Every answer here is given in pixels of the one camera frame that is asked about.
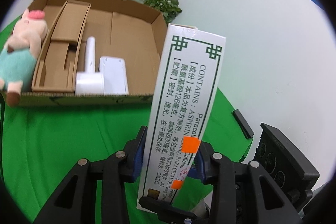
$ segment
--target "white cylinder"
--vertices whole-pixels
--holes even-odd
[[[76,75],[75,94],[104,94],[103,74],[78,72]]]
[[[85,65],[84,71],[86,73],[95,73],[95,50],[96,48],[96,39],[94,37],[88,37],[86,41],[86,49],[85,49]]]

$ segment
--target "stuffed pig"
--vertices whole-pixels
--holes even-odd
[[[44,12],[27,9],[7,39],[0,53],[0,90],[7,90],[8,106],[18,105],[21,92],[30,90],[41,43],[47,32]]]

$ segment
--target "silver screw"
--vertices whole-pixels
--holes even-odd
[[[250,165],[254,168],[258,168],[260,164],[256,160],[253,160],[253,161],[250,162]]]
[[[78,165],[80,165],[80,166],[83,166],[83,165],[86,165],[86,164],[87,164],[87,159],[80,159],[78,161]]]
[[[124,156],[126,156],[126,153],[124,151],[118,151],[116,152],[115,156],[117,158],[123,158]]]
[[[215,160],[220,160],[221,158],[223,158],[223,155],[221,153],[213,153],[212,154],[212,157],[215,159]]]

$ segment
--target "potted plant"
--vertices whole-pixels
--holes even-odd
[[[162,12],[167,24],[182,12],[178,0],[143,0],[143,3]]]

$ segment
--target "green table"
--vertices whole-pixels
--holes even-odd
[[[0,33],[2,47],[15,22]],[[135,138],[147,125],[150,105],[9,108],[5,106],[2,166],[10,194],[33,221],[55,187],[81,158],[102,160]],[[248,150],[246,140],[231,112],[233,107],[217,90],[203,140],[218,152],[238,161]],[[161,223],[155,214],[136,209],[138,181],[127,183],[130,222]],[[190,210],[212,190],[199,180],[187,178],[174,206]],[[101,195],[98,184],[97,196]],[[96,210],[100,211],[97,202]]]

